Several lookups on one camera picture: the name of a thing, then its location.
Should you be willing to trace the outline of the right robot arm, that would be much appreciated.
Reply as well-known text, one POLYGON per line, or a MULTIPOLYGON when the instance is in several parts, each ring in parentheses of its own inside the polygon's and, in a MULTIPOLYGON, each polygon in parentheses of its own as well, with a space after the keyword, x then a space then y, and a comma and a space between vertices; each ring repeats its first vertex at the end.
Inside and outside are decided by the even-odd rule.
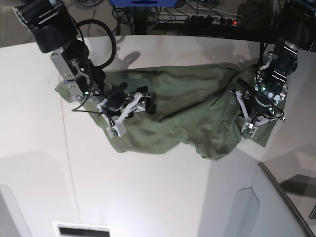
POLYGON ((84 105, 92 100, 100 107, 100 114, 118 116, 126 112, 148 114, 156 112, 156 105, 146 86, 127 94, 128 84, 113 85, 106 82, 104 68, 116 55, 117 45, 110 28, 94 19, 76 22, 61 0, 3 0, 13 8, 19 21, 32 33, 42 53, 50 53, 51 60, 64 80, 70 86, 70 94, 84 105), (111 54, 101 65, 95 66, 89 59, 89 49, 84 39, 78 39, 81 26, 95 24, 109 36, 111 54))

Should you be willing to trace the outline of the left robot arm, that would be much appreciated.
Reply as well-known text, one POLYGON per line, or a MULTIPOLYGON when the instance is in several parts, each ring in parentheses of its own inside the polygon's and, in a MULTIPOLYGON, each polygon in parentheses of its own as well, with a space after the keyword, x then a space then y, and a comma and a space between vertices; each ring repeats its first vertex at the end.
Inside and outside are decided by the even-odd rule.
POLYGON ((278 107, 287 96, 287 77, 298 66, 298 51, 310 50, 316 40, 316 2, 288 0, 276 26, 278 41, 268 53, 266 64, 260 63, 255 85, 249 91, 249 116, 252 123, 284 119, 278 107))

